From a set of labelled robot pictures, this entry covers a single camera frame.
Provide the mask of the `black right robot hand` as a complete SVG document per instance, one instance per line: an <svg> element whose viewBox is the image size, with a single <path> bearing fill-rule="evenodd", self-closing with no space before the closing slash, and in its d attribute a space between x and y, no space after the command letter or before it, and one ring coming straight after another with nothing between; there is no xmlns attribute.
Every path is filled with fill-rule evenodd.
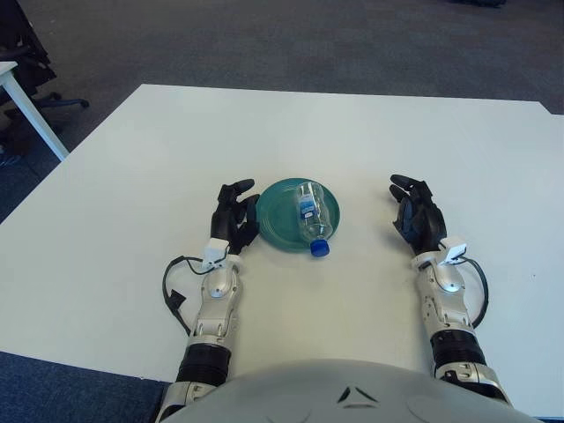
<svg viewBox="0 0 564 423"><path fill-rule="evenodd" d="M397 232L415 256L438 251L440 241L447 237L447 229L427 183L400 174L393 174L390 180L390 194L398 203L393 221Z"/></svg>

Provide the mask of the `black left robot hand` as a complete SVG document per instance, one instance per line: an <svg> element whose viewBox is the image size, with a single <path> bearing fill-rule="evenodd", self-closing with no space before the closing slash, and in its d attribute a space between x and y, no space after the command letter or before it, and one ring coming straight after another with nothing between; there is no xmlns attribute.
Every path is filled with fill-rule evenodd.
<svg viewBox="0 0 564 423"><path fill-rule="evenodd" d="M224 184L219 191L218 206L211 216L211 237L227 241L230 255L239 255L259 234L256 203L260 195L238 200L254 185L254 179L245 179Z"/></svg>

